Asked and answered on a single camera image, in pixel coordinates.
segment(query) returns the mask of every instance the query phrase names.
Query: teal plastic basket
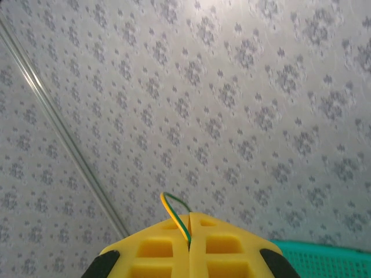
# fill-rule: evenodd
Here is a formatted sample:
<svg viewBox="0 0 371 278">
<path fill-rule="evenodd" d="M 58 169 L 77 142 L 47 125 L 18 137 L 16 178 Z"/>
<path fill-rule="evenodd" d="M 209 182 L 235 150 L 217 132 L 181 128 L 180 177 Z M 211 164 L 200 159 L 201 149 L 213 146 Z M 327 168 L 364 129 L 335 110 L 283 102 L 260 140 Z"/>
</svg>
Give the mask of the teal plastic basket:
<svg viewBox="0 0 371 278">
<path fill-rule="evenodd" d="M 273 240 L 301 278 L 371 278 L 371 254 L 316 244 Z"/>
</svg>

